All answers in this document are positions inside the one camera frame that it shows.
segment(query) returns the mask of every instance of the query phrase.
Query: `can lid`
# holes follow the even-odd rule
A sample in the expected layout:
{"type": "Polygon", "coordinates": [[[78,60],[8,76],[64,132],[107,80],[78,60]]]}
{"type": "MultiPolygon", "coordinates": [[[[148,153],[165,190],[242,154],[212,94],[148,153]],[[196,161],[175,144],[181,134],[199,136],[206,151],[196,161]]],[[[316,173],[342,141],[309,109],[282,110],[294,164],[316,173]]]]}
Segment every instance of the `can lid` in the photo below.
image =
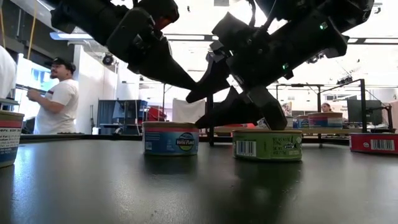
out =
{"type": "Polygon", "coordinates": [[[11,111],[2,111],[0,110],[0,115],[6,115],[6,116],[20,116],[20,117],[24,117],[24,114],[21,113],[15,113],[15,112],[11,112],[11,111]]]}
{"type": "Polygon", "coordinates": [[[234,130],[233,133],[266,133],[266,134],[302,134],[301,131],[272,131],[272,130],[263,130],[263,129],[246,129],[246,130],[234,130]]]}
{"type": "Polygon", "coordinates": [[[142,123],[142,126],[144,128],[197,128],[194,123],[168,121],[145,121],[142,123]]]}
{"type": "Polygon", "coordinates": [[[326,116],[326,117],[340,117],[343,116],[343,113],[340,112],[316,112],[308,114],[309,117],[311,116],[326,116]]]}

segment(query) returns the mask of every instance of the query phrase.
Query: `red box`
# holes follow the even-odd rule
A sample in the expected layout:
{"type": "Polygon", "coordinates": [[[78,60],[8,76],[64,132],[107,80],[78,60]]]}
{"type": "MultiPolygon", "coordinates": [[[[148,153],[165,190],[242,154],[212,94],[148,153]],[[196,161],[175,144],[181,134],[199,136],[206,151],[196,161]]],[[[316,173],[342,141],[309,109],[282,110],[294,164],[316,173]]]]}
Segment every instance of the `red box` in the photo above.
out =
{"type": "Polygon", "coordinates": [[[349,149],[353,152],[398,154],[398,134],[349,134],[349,149]]]}

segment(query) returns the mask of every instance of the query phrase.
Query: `white t-shirt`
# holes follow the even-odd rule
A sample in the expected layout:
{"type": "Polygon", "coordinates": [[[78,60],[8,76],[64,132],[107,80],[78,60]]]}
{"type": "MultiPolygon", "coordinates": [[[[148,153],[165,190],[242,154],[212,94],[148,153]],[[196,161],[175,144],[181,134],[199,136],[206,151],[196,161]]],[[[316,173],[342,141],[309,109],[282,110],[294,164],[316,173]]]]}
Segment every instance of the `white t-shirt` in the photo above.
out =
{"type": "Polygon", "coordinates": [[[0,46],[0,98],[7,98],[15,88],[17,81],[17,64],[4,47],[0,46]]]}
{"type": "Polygon", "coordinates": [[[78,83],[72,79],[62,81],[46,92],[45,97],[65,107],[57,114],[41,107],[36,116],[34,134],[75,133],[73,121],[79,100],[78,83]]]}

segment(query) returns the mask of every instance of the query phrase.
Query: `man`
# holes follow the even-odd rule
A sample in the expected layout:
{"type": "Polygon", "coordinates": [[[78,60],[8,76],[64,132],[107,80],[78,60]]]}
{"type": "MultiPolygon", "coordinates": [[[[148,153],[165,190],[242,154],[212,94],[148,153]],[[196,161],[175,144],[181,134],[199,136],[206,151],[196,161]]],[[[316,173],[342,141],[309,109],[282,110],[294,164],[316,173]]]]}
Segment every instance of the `man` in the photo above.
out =
{"type": "Polygon", "coordinates": [[[14,97],[17,80],[17,64],[8,51],[0,46],[0,98],[14,97]]]}
{"type": "Polygon", "coordinates": [[[41,107],[35,120],[34,134],[75,133],[74,120],[78,106],[78,84],[72,79],[76,70],[74,64],[56,58],[52,62],[50,78],[58,78],[60,83],[41,96],[29,90],[27,97],[41,107]]]}

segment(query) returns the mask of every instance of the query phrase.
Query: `robotic arm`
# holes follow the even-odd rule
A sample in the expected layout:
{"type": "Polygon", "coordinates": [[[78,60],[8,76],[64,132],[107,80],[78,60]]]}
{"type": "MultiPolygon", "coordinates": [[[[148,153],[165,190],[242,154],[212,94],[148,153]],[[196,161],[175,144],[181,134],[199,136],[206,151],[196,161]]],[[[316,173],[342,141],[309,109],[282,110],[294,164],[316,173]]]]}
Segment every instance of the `robotic arm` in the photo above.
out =
{"type": "Polygon", "coordinates": [[[80,27],[134,73],[191,90],[189,103],[228,88],[226,78],[232,74],[243,92],[230,87],[227,99],[197,121],[198,128],[264,117],[271,129],[284,129],[282,108],[266,87],[281,77],[292,78],[292,70],[314,55],[345,55],[349,37],[341,33],[366,22],[374,0],[247,1],[254,11],[257,2],[267,22],[254,27],[227,13],[213,29],[219,39],[210,46],[205,75],[195,83],[171,57],[161,32],[179,18],[174,0],[133,0],[132,9],[109,0],[47,0],[55,8],[55,28],[70,33],[80,27]],[[270,34],[274,19],[288,23],[270,34]]]}
{"type": "Polygon", "coordinates": [[[46,0],[52,26],[71,33],[76,26],[129,64],[136,74],[180,88],[193,89],[195,81],[172,58],[161,30],[179,18],[173,0],[134,1],[134,8],[110,0],[46,0]]]}

